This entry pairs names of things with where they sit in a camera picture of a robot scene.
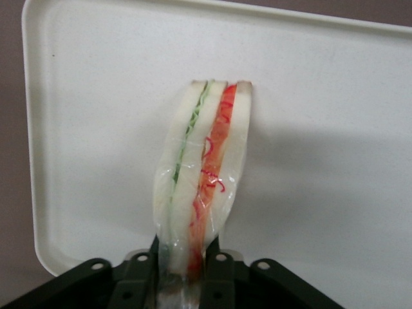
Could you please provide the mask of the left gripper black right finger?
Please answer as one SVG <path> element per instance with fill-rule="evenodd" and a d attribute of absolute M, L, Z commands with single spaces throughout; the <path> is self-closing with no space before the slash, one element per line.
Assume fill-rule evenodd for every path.
<path fill-rule="evenodd" d="M 208 246 L 206 258 L 199 308 L 235 308 L 234 258 L 220 249 L 218 238 Z"/>

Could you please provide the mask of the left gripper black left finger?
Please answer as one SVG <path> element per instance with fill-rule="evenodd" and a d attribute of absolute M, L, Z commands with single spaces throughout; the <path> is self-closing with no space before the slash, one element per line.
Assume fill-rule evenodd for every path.
<path fill-rule="evenodd" d="M 115 267 L 112 308 L 155 308 L 158 283 L 158 238 L 149 248 L 134 250 Z"/>

